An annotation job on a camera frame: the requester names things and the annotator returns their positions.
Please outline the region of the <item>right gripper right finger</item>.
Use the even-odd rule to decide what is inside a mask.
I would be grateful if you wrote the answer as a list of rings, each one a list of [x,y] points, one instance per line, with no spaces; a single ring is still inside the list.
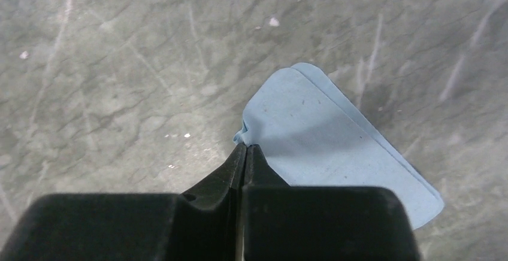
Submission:
[[[247,150],[246,260],[420,260],[406,211],[383,187],[290,186],[261,148]]]

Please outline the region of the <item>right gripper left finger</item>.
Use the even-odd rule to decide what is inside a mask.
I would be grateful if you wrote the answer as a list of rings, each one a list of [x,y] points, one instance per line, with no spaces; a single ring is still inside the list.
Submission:
[[[175,193],[55,193],[33,202],[2,260],[232,260],[238,145],[199,183]]]

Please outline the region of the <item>light blue cleaning cloth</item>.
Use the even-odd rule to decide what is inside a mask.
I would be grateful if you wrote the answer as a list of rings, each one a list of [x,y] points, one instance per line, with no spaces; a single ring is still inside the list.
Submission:
[[[247,103],[236,144],[260,146],[292,186],[379,186],[393,191],[412,228],[438,216],[439,192],[318,67],[273,73]]]

